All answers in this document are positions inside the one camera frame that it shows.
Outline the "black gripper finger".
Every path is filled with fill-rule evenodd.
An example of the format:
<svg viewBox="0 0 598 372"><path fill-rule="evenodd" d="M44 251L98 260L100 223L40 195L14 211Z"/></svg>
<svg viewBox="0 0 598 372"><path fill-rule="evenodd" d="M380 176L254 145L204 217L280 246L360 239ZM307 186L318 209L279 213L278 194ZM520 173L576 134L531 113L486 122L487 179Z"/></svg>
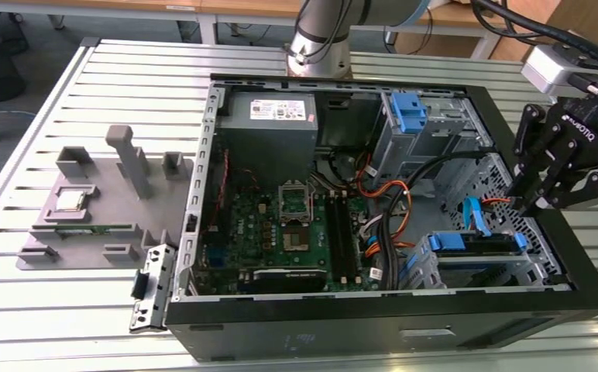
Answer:
<svg viewBox="0 0 598 372"><path fill-rule="evenodd" d="M528 104L512 145L518 164L506 195L522 212L567 207L571 187L571 138L567 136L560 104L543 108Z"/></svg>
<svg viewBox="0 0 598 372"><path fill-rule="evenodd" d="M518 171L518 211L536 215L543 209L582 209L598 205L598 170Z"/></svg>

